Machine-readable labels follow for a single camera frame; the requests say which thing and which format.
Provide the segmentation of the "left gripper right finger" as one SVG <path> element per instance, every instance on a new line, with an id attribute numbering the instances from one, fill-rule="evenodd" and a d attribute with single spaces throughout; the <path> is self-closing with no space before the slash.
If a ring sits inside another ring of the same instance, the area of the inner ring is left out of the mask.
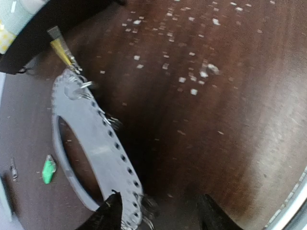
<path id="1" fill-rule="evenodd" d="M 197 210 L 201 230 L 242 230 L 208 194 L 199 197 Z"/>

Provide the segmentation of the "green tagged key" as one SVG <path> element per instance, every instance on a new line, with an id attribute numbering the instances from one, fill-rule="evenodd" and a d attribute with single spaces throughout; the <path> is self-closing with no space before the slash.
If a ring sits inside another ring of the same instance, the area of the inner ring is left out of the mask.
<path id="1" fill-rule="evenodd" d="M 49 154 L 46 156 L 46 160 L 42 170 L 42 179 L 44 184 L 49 184 L 53 178 L 54 173 L 57 170 L 57 165 L 53 157 Z"/>

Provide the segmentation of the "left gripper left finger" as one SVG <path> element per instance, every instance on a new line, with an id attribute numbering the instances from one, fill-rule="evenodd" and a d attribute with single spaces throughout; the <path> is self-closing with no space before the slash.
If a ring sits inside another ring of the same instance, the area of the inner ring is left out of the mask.
<path id="1" fill-rule="evenodd" d="M 120 230 L 122 221 L 122 198 L 119 192 L 112 194 L 77 230 Z"/>

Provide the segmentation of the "yellow tagged key bunch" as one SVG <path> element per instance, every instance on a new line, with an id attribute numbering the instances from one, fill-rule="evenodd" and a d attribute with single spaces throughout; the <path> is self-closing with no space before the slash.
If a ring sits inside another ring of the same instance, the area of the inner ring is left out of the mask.
<path id="1" fill-rule="evenodd" d="M 56 54 L 59 56 L 59 58 L 67 65 L 70 70 L 72 70 L 76 74 L 81 74 L 83 69 L 79 66 L 79 64 L 75 60 L 75 57 L 72 55 L 59 27 L 54 26 L 48 29 L 47 33 L 52 38 L 50 45 L 56 52 Z"/>

